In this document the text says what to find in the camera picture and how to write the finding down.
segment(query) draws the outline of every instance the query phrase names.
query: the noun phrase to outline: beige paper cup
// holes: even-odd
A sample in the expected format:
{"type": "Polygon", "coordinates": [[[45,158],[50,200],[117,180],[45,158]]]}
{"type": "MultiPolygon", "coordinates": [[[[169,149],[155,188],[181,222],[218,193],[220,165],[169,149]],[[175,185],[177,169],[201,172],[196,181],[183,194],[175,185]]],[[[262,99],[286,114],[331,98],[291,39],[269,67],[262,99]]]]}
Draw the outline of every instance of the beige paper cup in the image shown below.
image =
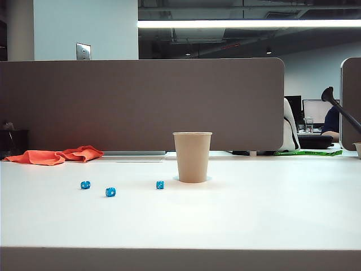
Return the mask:
{"type": "Polygon", "coordinates": [[[207,178],[209,132],[173,133],[181,182],[204,182],[207,178]]]}
{"type": "Polygon", "coordinates": [[[361,142],[353,143],[353,145],[356,146],[357,154],[359,156],[359,159],[361,159],[361,142]]]}

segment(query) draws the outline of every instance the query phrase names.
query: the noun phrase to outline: person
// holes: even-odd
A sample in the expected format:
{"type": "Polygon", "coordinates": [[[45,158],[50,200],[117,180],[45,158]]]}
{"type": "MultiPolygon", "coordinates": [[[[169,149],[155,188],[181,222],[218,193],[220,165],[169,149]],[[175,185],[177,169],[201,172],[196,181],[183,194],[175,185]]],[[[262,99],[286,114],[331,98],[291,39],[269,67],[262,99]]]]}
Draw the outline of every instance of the person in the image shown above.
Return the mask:
{"type": "Polygon", "coordinates": [[[338,142],[340,138],[340,113],[335,106],[327,112],[321,135],[331,136],[332,142],[338,142]]]}

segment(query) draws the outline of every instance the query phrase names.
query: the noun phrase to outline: ceiling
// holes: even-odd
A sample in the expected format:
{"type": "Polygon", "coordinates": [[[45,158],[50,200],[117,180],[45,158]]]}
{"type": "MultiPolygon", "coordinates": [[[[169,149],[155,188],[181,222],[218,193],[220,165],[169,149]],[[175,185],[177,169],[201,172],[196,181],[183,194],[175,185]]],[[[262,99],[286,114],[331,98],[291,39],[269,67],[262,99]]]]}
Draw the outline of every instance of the ceiling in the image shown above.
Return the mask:
{"type": "Polygon", "coordinates": [[[0,61],[7,60],[6,0],[0,0],[0,61]]]}
{"type": "MultiPolygon", "coordinates": [[[[138,0],[138,19],[361,19],[361,0],[138,0]]],[[[139,29],[138,36],[141,59],[232,58],[361,41],[361,30],[139,29]]]]}

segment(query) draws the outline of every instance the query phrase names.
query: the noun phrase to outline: ceiling light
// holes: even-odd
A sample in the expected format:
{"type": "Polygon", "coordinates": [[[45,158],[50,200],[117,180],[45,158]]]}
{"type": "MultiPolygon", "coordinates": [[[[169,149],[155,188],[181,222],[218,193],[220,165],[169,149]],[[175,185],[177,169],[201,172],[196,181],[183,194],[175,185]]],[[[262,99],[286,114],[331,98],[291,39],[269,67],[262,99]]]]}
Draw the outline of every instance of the ceiling light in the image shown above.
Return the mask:
{"type": "Polygon", "coordinates": [[[361,27],[361,20],[186,20],[138,21],[138,28],[361,27]]]}

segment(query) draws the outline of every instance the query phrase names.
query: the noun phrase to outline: wall plate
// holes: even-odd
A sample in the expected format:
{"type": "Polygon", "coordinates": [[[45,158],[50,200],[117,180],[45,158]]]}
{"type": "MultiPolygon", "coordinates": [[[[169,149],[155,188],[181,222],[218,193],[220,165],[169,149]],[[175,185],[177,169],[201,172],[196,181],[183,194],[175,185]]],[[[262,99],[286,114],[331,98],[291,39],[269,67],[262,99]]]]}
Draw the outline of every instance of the wall plate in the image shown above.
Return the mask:
{"type": "Polygon", "coordinates": [[[77,60],[90,60],[90,45],[77,43],[77,60]]]}

